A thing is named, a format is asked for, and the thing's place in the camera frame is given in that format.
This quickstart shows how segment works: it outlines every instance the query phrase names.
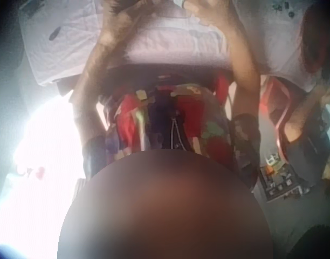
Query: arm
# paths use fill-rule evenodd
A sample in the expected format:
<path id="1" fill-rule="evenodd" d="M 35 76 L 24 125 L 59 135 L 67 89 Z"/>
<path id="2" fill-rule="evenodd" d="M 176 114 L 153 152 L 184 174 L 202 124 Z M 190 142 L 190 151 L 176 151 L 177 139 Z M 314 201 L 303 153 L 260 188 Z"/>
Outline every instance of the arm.
<path id="1" fill-rule="evenodd" d="M 139 1 L 125 11 L 115 14 L 113 8 L 117 5 L 116 1 L 103 1 L 104 18 L 101 34 L 71 96 L 82 146 L 89 140 L 105 134 L 96 109 L 105 72 L 115 50 L 126 41 L 147 4 L 147 1 Z"/>
<path id="2" fill-rule="evenodd" d="M 304 125 L 311 110 L 317 103 L 320 103 L 325 92 L 322 84 L 317 85 L 293 111 L 284 128 L 284 133 L 289 142 L 296 141 L 302 135 Z"/>
<path id="3" fill-rule="evenodd" d="M 199 0 L 187 0 L 184 7 L 206 23 L 216 26 L 227 38 L 232 71 L 237 83 L 232 116 L 250 114 L 257 118 L 260 74 L 234 5 L 230 0 L 210 0 L 205 5 Z"/>

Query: finger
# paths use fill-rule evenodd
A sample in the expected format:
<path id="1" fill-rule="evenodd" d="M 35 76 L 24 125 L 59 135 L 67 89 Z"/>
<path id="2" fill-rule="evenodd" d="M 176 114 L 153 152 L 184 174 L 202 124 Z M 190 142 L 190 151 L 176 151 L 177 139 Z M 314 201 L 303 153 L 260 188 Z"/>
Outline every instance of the finger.
<path id="1" fill-rule="evenodd" d="M 201 6 L 198 2 L 198 0 L 186 0 L 184 2 L 183 7 L 192 12 L 193 14 L 198 14 L 198 12 L 200 11 L 201 8 L 203 8 L 203 6 Z"/>

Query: drawstring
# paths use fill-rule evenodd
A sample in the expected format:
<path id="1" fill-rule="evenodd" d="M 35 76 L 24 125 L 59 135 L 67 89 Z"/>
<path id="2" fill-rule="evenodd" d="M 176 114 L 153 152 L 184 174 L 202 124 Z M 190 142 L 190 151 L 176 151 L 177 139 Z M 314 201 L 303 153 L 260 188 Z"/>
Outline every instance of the drawstring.
<path id="1" fill-rule="evenodd" d="M 172 119 L 172 127 L 171 127 L 171 149 L 174 149 L 174 128 L 176 127 L 176 132 L 177 132 L 177 136 L 178 136 L 178 140 L 180 141 L 180 144 L 183 148 L 184 151 L 187 151 L 186 148 L 184 147 L 184 144 L 182 142 L 182 138 L 180 135 L 180 130 L 178 128 L 178 124 L 177 124 L 177 120 L 175 118 L 171 118 Z"/>

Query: hand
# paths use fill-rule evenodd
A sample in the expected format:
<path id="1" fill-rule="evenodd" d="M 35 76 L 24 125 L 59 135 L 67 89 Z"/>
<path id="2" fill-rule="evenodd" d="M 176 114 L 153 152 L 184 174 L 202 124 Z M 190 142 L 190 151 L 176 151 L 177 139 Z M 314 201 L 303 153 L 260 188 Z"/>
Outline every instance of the hand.
<path id="1" fill-rule="evenodd" d="M 330 88 L 326 91 L 326 93 L 321 97 L 321 106 L 324 107 L 327 104 L 330 104 Z"/>
<path id="2" fill-rule="evenodd" d="M 328 86 L 323 80 L 312 91 L 320 102 L 321 107 L 330 104 L 330 86 Z"/>
<path id="3" fill-rule="evenodd" d="M 140 17 L 154 6 L 152 0 L 140 0 L 131 7 L 115 13 L 115 7 L 119 6 L 119 0 L 103 0 L 103 26 L 99 37 L 99 43 L 116 47 L 131 33 Z"/>
<path id="4" fill-rule="evenodd" d="M 234 18 L 230 0 L 186 0 L 184 8 L 200 18 L 204 24 L 226 27 Z"/>

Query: tattooed arm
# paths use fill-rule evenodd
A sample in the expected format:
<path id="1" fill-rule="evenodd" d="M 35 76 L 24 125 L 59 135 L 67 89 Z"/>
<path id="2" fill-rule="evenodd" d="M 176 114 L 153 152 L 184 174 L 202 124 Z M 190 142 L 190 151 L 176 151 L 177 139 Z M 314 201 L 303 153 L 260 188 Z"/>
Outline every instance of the tattooed arm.
<path id="1" fill-rule="evenodd" d="M 114 51 L 126 41 L 133 26 L 151 6 L 148 0 L 140 0 L 123 11 L 117 11 L 118 8 L 121 9 L 119 2 L 125 1 L 103 1 L 104 18 L 98 42 L 92 50 L 71 96 L 75 123 L 79 130 L 82 146 L 90 139 L 105 134 L 96 104 L 106 69 Z"/>
<path id="2" fill-rule="evenodd" d="M 237 83 L 232 116 L 250 114 L 258 117 L 260 74 L 231 0 L 186 0 L 184 8 L 192 11 L 206 24 L 224 33 L 234 79 Z"/>

